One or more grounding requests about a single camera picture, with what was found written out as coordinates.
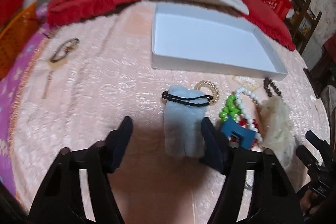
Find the white fluffy toy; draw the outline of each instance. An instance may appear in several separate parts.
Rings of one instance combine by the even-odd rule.
[[[293,123],[289,120],[289,106],[280,96],[272,96],[262,102],[259,115],[263,130],[262,146],[270,148],[284,169],[288,169],[296,147],[295,138],[290,132]]]

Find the white cardboard box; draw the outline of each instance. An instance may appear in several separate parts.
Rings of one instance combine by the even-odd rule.
[[[254,24],[215,10],[172,3],[157,4],[152,67],[275,80],[288,74]]]

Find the floral blanket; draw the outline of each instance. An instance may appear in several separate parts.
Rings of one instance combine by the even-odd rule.
[[[36,16],[39,19],[43,19],[45,13],[46,5],[42,5],[37,9]],[[15,193],[15,186],[8,144],[11,105],[16,98],[23,72],[31,60],[35,49],[45,38],[44,34],[48,32],[49,26],[47,23],[44,23],[27,42],[7,76],[0,82],[0,181],[13,195]]]
[[[213,123],[219,120],[218,112],[227,96],[240,86],[253,90],[261,100],[268,97],[262,79],[153,69],[155,8],[154,3],[141,1],[118,14],[64,26],[48,40],[25,81],[25,88],[19,89],[21,93],[14,105],[17,112],[13,112],[18,115],[11,128],[10,163],[16,196],[27,209],[61,148],[73,151],[88,148],[117,128],[124,116],[130,116],[133,133],[125,156],[120,168],[108,175],[125,223],[203,224],[209,220],[225,178],[196,160],[178,161],[166,155],[165,102],[161,94],[171,85],[191,89],[201,80],[215,83],[220,98],[206,113]],[[44,96],[50,72],[46,60],[73,37],[80,44],[67,56],[66,63],[54,70]],[[307,130],[329,141],[326,111],[321,100],[314,97],[303,72],[304,60],[297,51],[290,52],[268,40],[288,70],[286,78],[275,83],[291,108],[292,133],[305,145]],[[257,118],[252,100],[243,101],[246,110]],[[308,148],[321,162],[317,150]],[[86,172],[81,173],[84,209],[86,216],[94,219],[85,175]],[[309,178],[297,157],[293,157],[287,175],[296,190]],[[248,172],[246,182],[252,185],[252,171]],[[239,220],[247,215],[251,195],[250,189],[244,190]]]

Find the brown bead bracelet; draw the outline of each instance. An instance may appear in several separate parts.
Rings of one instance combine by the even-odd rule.
[[[269,88],[269,86],[271,86],[271,88],[274,90],[274,92],[282,98],[281,91],[277,88],[277,86],[274,84],[274,82],[272,81],[272,79],[266,77],[264,79],[264,89],[267,92],[268,97],[272,97],[273,94],[272,94],[271,89]]]

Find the light blue plush toy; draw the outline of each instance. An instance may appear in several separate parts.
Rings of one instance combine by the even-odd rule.
[[[173,85],[168,93],[183,98],[203,96],[200,90],[189,90],[181,85]],[[207,103],[206,98],[195,99],[195,104]],[[204,155],[204,140],[201,121],[206,107],[195,107],[167,101],[164,112],[165,150],[172,157],[201,158]]]

